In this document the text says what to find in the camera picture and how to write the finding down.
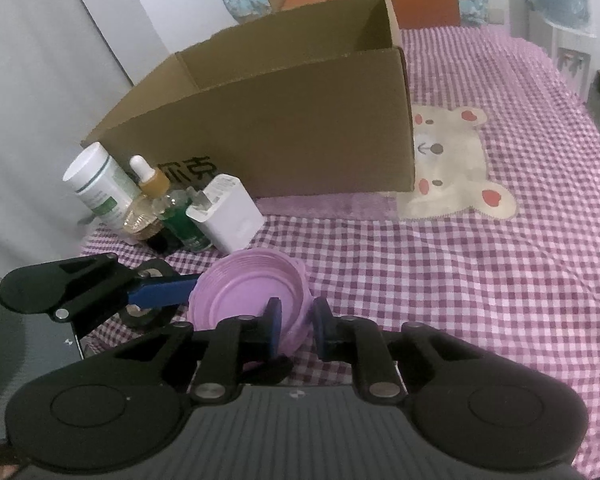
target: ribbed gray panel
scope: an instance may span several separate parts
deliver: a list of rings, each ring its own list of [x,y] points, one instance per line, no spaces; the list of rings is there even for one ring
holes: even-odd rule
[[[79,361],[80,346],[70,324],[46,314],[23,316],[0,304],[0,444],[6,441],[4,410],[24,384]]]
[[[234,402],[200,408],[144,463],[96,476],[29,467],[18,480],[582,480],[567,465],[533,474],[487,472],[430,446],[397,408],[350,386],[245,386]]]

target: purple plastic container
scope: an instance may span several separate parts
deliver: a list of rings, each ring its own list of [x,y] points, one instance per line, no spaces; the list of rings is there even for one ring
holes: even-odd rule
[[[304,263],[274,249],[244,249],[216,261],[196,283],[187,319],[196,330],[210,330],[227,317],[259,316],[269,298],[282,302],[279,352],[291,356],[307,338],[314,299]]]

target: white pill bottle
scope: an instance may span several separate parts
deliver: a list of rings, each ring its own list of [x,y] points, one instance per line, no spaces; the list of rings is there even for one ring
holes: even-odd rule
[[[64,172],[62,181],[115,234],[133,243],[123,225],[126,210],[140,189],[102,144],[94,142],[82,150]]]

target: checkered tablecloth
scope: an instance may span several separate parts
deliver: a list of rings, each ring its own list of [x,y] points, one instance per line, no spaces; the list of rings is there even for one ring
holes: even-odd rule
[[[472,211],[417,222],[267,216],[254,246],[306,263],[315,296],[337,315],[355,314],[397,330],[419,320],[537,368],[586,402],[590,429],[575,466],[600,476],[600,134],[548,58],[491,29],[404,32],[415,104],[482,108],[490,179],[515,195],[506,221]],[[103,228],[84,254],[113,251],[136,266],[151,253]],[[215,252],[167,261],[200,272]],[[114,317],[92,335],[106,348],[134,334]],[[307,342],[293,380],[349,380]]]

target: white curtain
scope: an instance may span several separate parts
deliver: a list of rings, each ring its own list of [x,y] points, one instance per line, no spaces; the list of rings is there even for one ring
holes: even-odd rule
[[[129,88],[81,0],[0,0],[0,277],[77,254],[62,174]]]

